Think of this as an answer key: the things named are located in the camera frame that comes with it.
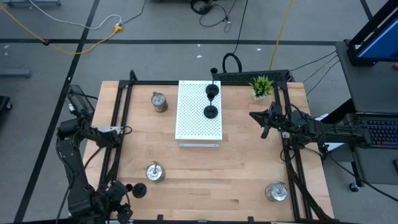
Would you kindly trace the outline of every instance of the yellow cable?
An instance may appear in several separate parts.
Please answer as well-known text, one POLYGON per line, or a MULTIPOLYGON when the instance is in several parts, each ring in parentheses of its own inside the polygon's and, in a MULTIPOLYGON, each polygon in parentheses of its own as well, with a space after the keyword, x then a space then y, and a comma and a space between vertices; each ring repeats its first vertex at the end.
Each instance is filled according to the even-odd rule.
MULTIPOLYGON (((41 42, 45 43, 45 40, 44 40, 43 38, 39 37, 37 34, 35 34, 33 31, 31 31, 29 28, 27 28, 24 24, 22 24, 21 22, 19 22, 9 11, 7 11, 6 8, 4 8, 4 6, 0 6, 0 9, 2 9, 9 17, 11 17, 11 19, 13 19, 18 25, 20 25, 22 28, 24 28, 28 33, 32 34, 34 37, 36 37, 37 39, 39 39, 41 42)), ((113 33, 112 33, 109 37, 107 37, 107 38, 105 38, 105 39, 99 41, 98 43, 96 43, 95 45, 93 45, 92 47, 90 47, 89 49, 84 50, 84 51, 82 51, 82 52, 68 52, 68 51, 63 50, 63 49, 61 49, 60 47, 57 47, 57 46, 54 46, 54 45, 50 45, 50 47, 52 47, 52 48, 54 48, 54 49, 56 49, 56 50, 59 50, 59 51, 61 51, 61 52, 63 52, 63 53, 66 53, 66 54, 70 54, 70 55, 80 55, 80 54, 84 54, 84 53, 87 53, 87 52, 93 50, 96 46, 98 46, 99 44, 101 44, 101 43, 103 43, 103 42, 109 40, 109 39, 112 38, 115 34, 117 34, 118 32, 120 32, 120 31, 122 31, 122 30, 123 30, 123 28, 122 28, 121 26, 115 25, 114 31, 113 31, 113 33)))
POLYGON ((287 18, 288 18, 288 16, 289 16, 289 12, 290 12, 290 10, 291 10, 291 8, 292 8, 292 4, 293 4, 293 0, 290 0, 290 2, 289 2, 289 7, 287 8, 287 11, 286 11, 285 19, 284 19, 284 21, 283 21, 283 23, 282 23, 282 27, 280 28, 279 35, 278 35, 278 39, 276 40, 274 53, 272 53, 271 63, 269 64, 269 70, 271 70, 271 68, 272 68, 272 63, 274 62, 274 57, 275 57, 276 49, 278 48, 278 44, 279 44, 280 37, 282 37, 282 33, 284 32, 286 20, 287 20, 287 18))

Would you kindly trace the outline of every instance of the green succulent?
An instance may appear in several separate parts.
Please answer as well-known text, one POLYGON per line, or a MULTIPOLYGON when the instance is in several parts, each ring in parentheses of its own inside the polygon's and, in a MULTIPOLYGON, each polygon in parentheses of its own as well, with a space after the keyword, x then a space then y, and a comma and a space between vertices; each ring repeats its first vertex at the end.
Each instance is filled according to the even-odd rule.
POLYGON ((274 82, 269 81, 268 77, 254 78, 254 83, 249 83, 254 90, 255 97, 269 96, 274 91, 274 82))

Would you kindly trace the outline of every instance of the white cable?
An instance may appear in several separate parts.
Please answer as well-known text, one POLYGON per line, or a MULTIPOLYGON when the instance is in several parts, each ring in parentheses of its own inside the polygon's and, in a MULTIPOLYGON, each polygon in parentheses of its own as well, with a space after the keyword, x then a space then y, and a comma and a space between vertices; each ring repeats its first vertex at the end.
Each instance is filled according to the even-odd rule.
POLYGON ((33 3, 32 0, 29 0, 29 1, 30 1, 30 3, 32 3, 32 5, 33 5, 34 7, 36 7, 40 12, 43 12, 43 14, 45 14, 46 16, 48 16, 49 18, 51 18, 51 19, 53 19, 53 20, 55 20, 55 21, 57 21, 57 22, 63 22, 63 23, 66 23, 66 24, 77 25, 77 26, 81 26, 81 27, 84 27, 84 28, 87 28, 87 29, 98 29, 98 28, 100 28, 100 27, 102 26, 102 24, 104 24, 104 22, 105 22, 107 19, 109 19, 110 17, 116 16, 116 17, 119 17, 119 22, 118 22, 118 24, 122 24, 122 23, 123 23, 123 22, 122 22, 122 17, 121 17, 121 16, 113 14, 113 15, 110 15, 110 16, 108 16, 107 18, 105 18, 104 21, 102 21, 102 23, 101 23, 98 27, 87 27, 87 26, 84 26, 83 24, 79 24, 79 23, 76 23, 76 22, 62 21, 62 20, 60 20, 60 19, 56 19, 56 18, 50 16, 49 14, 47 14, 47 13, 46 13, 45 11, 43 11, 41 8, 39 8, 36 4, 33 3))

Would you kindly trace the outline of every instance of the wooden table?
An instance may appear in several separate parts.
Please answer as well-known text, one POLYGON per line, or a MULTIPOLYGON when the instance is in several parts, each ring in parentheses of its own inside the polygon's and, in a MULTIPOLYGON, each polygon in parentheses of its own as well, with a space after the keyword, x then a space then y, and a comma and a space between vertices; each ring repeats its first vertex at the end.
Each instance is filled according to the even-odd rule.
MULTIPOLYGON (((102 83, 93 126, 109 126, 111 123, 117 86, 118 82, 102 83)), ((303 84, 288 83, 288 86, 291 103, 309 113, 303 84)), ((250 86, 222 86, 221 92, 221 146, 183 148, 178 147, 174 139, 178 85, 133 86, 127 117, 132 133, 124 137, 118 179, 124 184, 145 183, 148 191, 141 199, 129 194, 134 211, 132 219, 155 220, 158 214, 163 214, 165 220, 246 221, 248 216, 253 216, 256 221, 294 220, 290 196, 284 202, 270 202, 264 195, 267 185, 278 181, 287 183, 285 164, 279 157, 282 150, 280 133, 271 129, 268 138, 261 139, 260 126, 249 116, 250 111, 268 109, 274 97, 254 101, 250 86), (169 103, 166 112, 154 111, 150 102, 153 91, 166 96, 169 103), (162 164, 167 173, 159 184, 146 179, 145 171, 152 161, 162 164)), ((307 147, 317 149, 315 144, 307 147)), ((97 148, 89 141, 83 162, 97 148)), ((94 187, 98 185, 103 156, 104 150, 86 170, 94 187)), ((333 217, 319 156, 302 150, 302 163, 309 192, 333 217)), ((298 189, 297 196, 301 217, 305 217, 298 189)))

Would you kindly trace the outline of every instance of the perforated white board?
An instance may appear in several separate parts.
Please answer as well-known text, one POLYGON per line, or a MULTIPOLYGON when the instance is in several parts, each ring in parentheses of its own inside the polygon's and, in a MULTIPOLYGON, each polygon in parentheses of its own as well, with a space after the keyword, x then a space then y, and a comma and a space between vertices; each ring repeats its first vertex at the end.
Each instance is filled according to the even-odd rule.
POLYGON ((203 110, 210 105, 206 87, 211 81, 180 81, 178 84, 177 140, 222 140, 223 123, 221 115, 221 83, 215 81, 220 92, 211 102, 218 110, 217 117, 208 119, 203 110))

